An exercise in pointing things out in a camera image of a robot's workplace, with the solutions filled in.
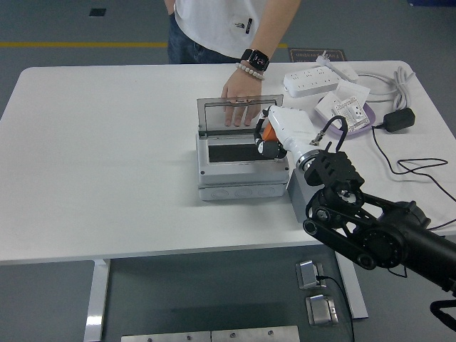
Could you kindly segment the person's left hand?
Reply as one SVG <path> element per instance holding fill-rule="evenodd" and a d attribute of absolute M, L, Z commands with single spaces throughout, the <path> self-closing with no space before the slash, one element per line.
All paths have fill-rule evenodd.
<path fill-rule="evenodd" d="M 221 97 L 222 98 L 246 98 L 257 97 L 261 95 L 262 80 L 250 75 L 246 71 L 238 68 L 229 77 L 225 83 Z M 242 123 L 245 126 L 250 126 L 252 120 L 259 113 L 256 106 L 249 106 L 246 114 L 243 108 L 228 107 L 225 109 L 225 125 L 239 127 Z"/>

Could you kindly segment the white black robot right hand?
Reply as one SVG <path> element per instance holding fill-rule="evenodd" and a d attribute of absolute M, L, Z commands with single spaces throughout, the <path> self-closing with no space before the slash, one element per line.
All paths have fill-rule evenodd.
<path fill-rule="evenodd" d="M 290 152 L 296 167 L 317 153 L 320 138 L 305 111 L 277 105 L 259 114 L 254 129 L 254 142 L 260 155 L 282 159 Z"/>

